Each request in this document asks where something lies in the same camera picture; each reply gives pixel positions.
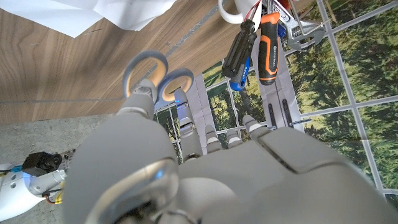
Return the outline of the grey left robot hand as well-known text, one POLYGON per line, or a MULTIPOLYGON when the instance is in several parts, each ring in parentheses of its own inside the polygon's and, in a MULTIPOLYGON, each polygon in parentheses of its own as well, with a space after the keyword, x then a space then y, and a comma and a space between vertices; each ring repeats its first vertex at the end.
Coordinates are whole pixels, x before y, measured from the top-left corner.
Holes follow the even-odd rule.
POLYGON ((347 158, 291 128, 248 119, 251 140, 179 164, 142 81, 78 147, 66 223, 396 223, 397 211, 347 158))

